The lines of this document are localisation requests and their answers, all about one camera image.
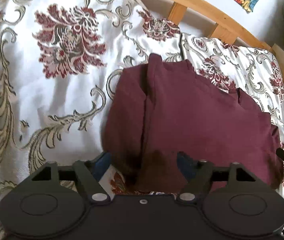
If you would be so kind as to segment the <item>floral white bedspread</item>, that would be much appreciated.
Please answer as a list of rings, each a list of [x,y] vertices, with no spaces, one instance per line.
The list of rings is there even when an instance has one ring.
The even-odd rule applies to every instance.
[[[0,0],[0,200],[47,161],[99,156],[118,80],[154,54],[174,66],[189,60],[192,78],[224,95],[238,88],[263,113],[265,125],[243,114],[235,142],[265,142],[275,131],[284,149],[273,53],[183,33],[141,0]]]

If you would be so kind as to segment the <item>wooden bed frame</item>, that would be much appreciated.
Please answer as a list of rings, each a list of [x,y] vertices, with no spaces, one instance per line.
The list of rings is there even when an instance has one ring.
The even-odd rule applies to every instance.
[[[173,5],[168,16],[170,21],[179,24],[188,8],[200,13],[216,23],[211,33],[212,37],[219,38],[229,44],[232,44],[237,38],[240,38],[251,47],[262,48],[272,52],[278,59],[284,81],[284,50],[281,47],[276,44],[269,46],[267,43],[260,41],[233,18],[204,0],[171,1],[173,1]]]

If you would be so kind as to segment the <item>maroon small shirt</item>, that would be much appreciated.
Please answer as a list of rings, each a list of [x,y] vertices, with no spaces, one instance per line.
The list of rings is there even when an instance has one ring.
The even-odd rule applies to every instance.
[[[283,178],[269,113],[239,88],[220,90],[188,60],[166,63],[157,54],[122,71],[102,144],[132,191],[179,192],[186,179],[178,152],[216,166],[237,161],[274,189]]]

